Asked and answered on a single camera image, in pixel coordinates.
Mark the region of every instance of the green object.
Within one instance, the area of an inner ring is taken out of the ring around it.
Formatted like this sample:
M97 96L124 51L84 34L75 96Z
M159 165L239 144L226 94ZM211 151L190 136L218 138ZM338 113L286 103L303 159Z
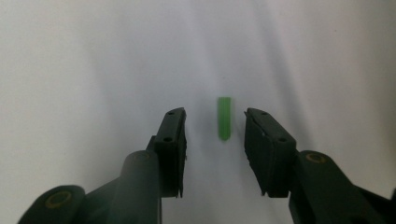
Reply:
M231 97L218 100L219 138L226 141L231 136Z

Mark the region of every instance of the green block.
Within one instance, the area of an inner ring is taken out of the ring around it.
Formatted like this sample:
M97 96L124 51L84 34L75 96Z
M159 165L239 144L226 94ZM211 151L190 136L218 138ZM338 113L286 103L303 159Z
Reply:
M231 97L218 99L219 138L226 141L231 136Z

